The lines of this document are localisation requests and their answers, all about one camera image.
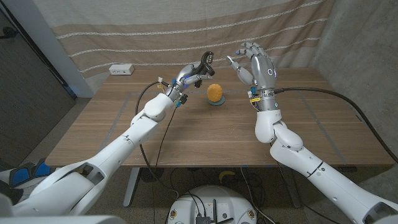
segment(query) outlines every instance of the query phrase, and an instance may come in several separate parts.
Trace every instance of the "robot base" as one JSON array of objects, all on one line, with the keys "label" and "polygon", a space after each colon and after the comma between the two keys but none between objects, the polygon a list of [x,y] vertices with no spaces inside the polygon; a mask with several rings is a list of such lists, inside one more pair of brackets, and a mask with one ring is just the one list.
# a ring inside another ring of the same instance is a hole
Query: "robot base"
[{"label": "robot base", "polygon": [[[257,215],[253,206],[248,200],[237,192],[226,187],[217,185],[206,185],[190,190],[192,195],[199,197],[206,209],[206,216],[203,205],[199,198],[193,196],[198,208],[189,193],[178,198],[170,208],[168,224],[176,223],[218,223],[233,218],[228,223],[255,224]],[[198,213],[202,218],[197,222]]]}]

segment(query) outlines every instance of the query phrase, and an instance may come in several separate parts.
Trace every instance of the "metal robot hand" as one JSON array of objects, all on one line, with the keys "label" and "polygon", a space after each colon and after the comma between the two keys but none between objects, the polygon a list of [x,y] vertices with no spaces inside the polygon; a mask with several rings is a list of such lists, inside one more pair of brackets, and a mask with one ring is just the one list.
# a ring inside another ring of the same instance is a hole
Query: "metal robot hand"
[{"label": "metal robot hand", "polygon": [[240,49],[236,53],[250,58],[253,75],[227,56],[229,64],[236,70],[239,79],[246,85],[256,85],[258,90],[275,88],[276,68],[264,49],[257,43],[246,42],[241,46],[245,49]]},{"label": "metal robot hand", "polygon": [[187,65],[181,69],[176,79],[173,80],[172,87],[166,90],[166,95],[173,101],[180,98],[182,92],[188,88],[189,85],[195,84],[199,88],[202,80],[213,79],[215,71],[212,69],[213,52],[205,52],[201,58],[200,63]]},{"label": "metal robot hand", "polygon": [[234,62],[230,56],[227,61],[238,73],[239,79],[246,85],[254,85],[248,92],[253,106],[258,111],[277,110],[275,96],[272,90],[275,88],[276,68],[264,49],[257,43],[243,43],[245,49],[236,51],[237,54],[245,54],[251,60],[251,74],[238,62]]}]

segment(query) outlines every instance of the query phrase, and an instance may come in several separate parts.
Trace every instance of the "table leg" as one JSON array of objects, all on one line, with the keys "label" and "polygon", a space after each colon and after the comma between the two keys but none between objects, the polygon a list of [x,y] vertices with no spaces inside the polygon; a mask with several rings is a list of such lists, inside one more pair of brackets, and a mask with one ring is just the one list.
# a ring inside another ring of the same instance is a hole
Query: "table leg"
[{"label": "table leg", "polygon": [[280,166],[280,171],[285,179],[285,184],[287,190],[289,191],[290,198],[292,199],[293,206],[295,208],[300,208],[300,198],[299,193],[297,192],[296,183],[293,178],[293,170],[287,166]]},{"label": "table leg", "polygon": [[131,169],[129,183],[127,185],[126,194],[124,195],[123,206],[128,208],[131,205],[132,198],[135,193],[136,185],[138,184],[139,167]]}]

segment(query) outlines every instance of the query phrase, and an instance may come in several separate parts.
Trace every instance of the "blue object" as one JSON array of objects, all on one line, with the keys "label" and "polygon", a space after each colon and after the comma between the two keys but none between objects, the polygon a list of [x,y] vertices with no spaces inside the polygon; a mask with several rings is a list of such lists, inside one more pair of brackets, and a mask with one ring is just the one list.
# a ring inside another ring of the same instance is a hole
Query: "blue object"
[{"label": "blue object", "polygon": [[43,163],[39,165],[35,172],[35,176],[49,175],[51,168]]},{"label": "blue object", "polygon": [[22,168],[20,170],[17,170],[17,172],[14,173],[12,176],[12,185],[17,185],[19,183],[22,183],[26,180],[30,179],[29,176],[29,170],[27,168]]},{"label": "blue object", "polygon": [[219,106],[225,102],[225,98],[224,98],[224,96],[221,96],[221,99],[217,102],[213,102],[213,101],[210,101],[209,99],[207,99],[207,102],[209,102],[209,104],[211,104],[211,105]]}]

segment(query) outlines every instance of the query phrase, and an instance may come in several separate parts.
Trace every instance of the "robot forearm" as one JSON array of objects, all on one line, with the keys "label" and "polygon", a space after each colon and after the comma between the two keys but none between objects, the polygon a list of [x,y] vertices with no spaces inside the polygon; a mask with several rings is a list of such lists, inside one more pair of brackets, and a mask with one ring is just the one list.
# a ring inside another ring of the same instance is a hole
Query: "robot forearm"
[{"label": "robot forearm", "polygon": [[353,223],[373,223],[398,214],[398,204],[367,192],[343,174],[323,162],[303,146],[300,137],[279,123],[274,125],[277,139],[271,156],[304,175]]},{"label": "robot forearm", "polygon": [[13,206],[13,214],[44,216],[86,213],[100,197],[114,172],[138,145],[156,133],[157,128],[157,122],[147,117],[139,118],[97,155],[62,167],[44,179],[27,200]]}]

